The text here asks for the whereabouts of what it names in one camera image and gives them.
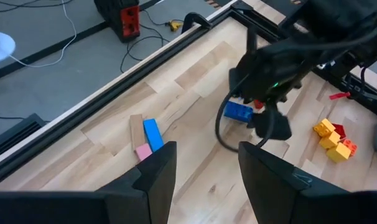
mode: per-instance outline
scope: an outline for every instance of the white cable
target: white cable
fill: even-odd
[[[69,16],[67,15],[67,10],[65,9],[65,3],[64,3],[64,0],[62,0],[62,4],[63,4],[64,16],[68,19],[68,21],[70,21],[70,23],[71,23],[71,25],[72,25],[72,29],[74,29],[74,38],[73,38],[72,40],[70,40],[69,43],[66,44],[66,45],[63,47],[63,49],[62,49],[62,54],[61,54],[60,58],[59,58],[57,61],[55,61],[55,62],[48,63],[48,64],[45,64],[45,65],[28,65],[28,64],[26,64],[26,63],[24,63],[24,62],[21,62],[19,59],[13,57],[12,55],[9,55],[10,58],[13,58],[13,60],[17,61],[18,63],[20,63],[20,64],[22,64],[22,65],[24,65],[24,66],[26,66],[26,67],[30,67],[30,68],[42,68],[42,67],[46,67],[46,66],[50,66],[50,65],[55,65],[55,64],[59,63],[59,62],[63,59],[65,49],[66,49],[66,48],[67,48],[67,47],[68,47],[68,46],[69,46],[69,45],[70,45],[70,44],[76,39],[76,37],[77,37],[77,30],[76,30],[76,28],[75,28],[75,24],[74,24],[74,22],[72,22],[72,20],[71,20],[71,19],[69,18]]]

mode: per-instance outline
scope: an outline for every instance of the red object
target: red object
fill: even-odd
[[[348,96],[350,96],[349,92],[346,92],[346,93],[337,93],[337,94],[334,94],[334,95],[330,95],[330,100],[336,100],[336,99],[343,98],[343,97],[348,97]]]
[[[340,124],[332,124],[335,127],[335,132],[340,135],[340,139],[346,138],[345,128]]]
[[[258,109],[258,110],[262,109],[264,106],[262,102],[259,102],[259,100],[254,100],[253,105],[255,106],[255,109]]]
[[[130,41],[140,36],[139,6],[127,7],[120,11],[122,23],[122,36],[125,41]]]
[[[351,140],[349,139],[345,139],[343,142],[342,142],[347,148],[350,149],[350,157],[354,156],[356,154],[356,151],[357,151],[357,145],[354,144]]]

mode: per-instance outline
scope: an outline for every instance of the pink block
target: pink block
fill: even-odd
[[[152,151],[148,143],[145,143],[144,145],[136,148],[136,154],[139,157],[140,161],[143,161],[145,158],[149,157],[152,154]]]

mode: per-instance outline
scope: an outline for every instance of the wooden tabletop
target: wooden tabletop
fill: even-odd
[[[261,1],[246,2],[276,23],[284,18]],[[245,44],[246,27],[226,19],[10,175],[0,183],[0,190],[98,189],[138,163],[129,135],[129,117],[142,114],[144,119],[156,119],[165,142],[177,141],[170,223],[256,223],[237,154],[222,148],[214,134],[216,112],[228,92],[228,70],[244,54]],[[259,46],[266,44],[258,39]],[[279,104],[279,110],[291,121],[293,136],[285,142],[269,141],[263,149],[344,189],[377,189],[377,154],[372,148],[377,116],[355,101],[329,100],[334,93],[338,93],[336,88],[308,74],[303,87],[292,90],[288,101]],[[345,126],[347,136],[358,145],[355,157],[341,164],[328,159],[312,131],[324,118]],[[259,141],[253,130],[226,118],[221,121],[221,132],[235,146],[239,141]]]

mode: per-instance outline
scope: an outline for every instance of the black vent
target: black vent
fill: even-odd
[[[2,133],[0,135],[0,155],[45,126],[45,124],[45,121],[37,114],[32,114],[11,129]]]

